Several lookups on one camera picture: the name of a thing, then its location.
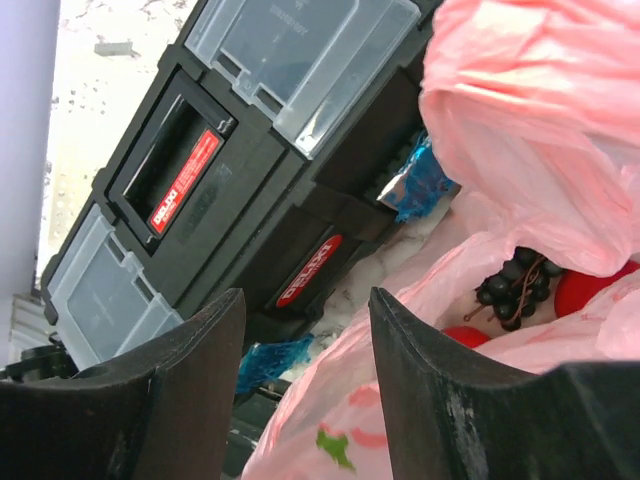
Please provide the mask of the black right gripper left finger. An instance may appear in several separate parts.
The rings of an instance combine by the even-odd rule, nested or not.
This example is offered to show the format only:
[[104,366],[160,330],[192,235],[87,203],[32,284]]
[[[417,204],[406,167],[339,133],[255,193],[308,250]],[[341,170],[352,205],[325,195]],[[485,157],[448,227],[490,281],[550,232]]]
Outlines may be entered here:
[[71,379],[2,382],[2,478],[220,478],[244,330],[230,289]]

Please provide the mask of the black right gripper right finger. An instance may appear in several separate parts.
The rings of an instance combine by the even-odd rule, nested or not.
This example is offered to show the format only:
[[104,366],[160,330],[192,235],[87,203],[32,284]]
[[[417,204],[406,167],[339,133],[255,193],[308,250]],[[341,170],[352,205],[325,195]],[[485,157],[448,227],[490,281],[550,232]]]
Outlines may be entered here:
[[635,479],[639,366],[534,375],[423,323],[375,288],[369,311],[397,479]]

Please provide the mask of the red fake apple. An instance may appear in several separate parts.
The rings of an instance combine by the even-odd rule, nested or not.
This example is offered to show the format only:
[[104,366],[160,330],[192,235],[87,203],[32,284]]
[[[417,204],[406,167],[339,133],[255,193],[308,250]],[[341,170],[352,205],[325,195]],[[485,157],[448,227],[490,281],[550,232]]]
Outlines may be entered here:
[[581,310],[596,294],[622,277],[634,273],[639,264],[629,260],[616,274],[609,277],[595,277],[576,271],[567,271],[559,280],[554,298],[557,318]]

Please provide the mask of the pink plastic bag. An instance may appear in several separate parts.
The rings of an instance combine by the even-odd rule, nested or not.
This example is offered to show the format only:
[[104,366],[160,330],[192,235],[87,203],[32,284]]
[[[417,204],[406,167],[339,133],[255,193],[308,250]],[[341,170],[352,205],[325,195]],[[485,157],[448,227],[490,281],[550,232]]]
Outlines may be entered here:
[[[381,287],[439,330],[516,247],[583,274],[639,252],[639,5],[447,1],[424,59],[420,111],[460,186],[427,243]],[[541,375],[568,363],[639,366],[639,276],[581,310],[474,351]],[[393,476],[369,303],[289,388],[246,479]]]

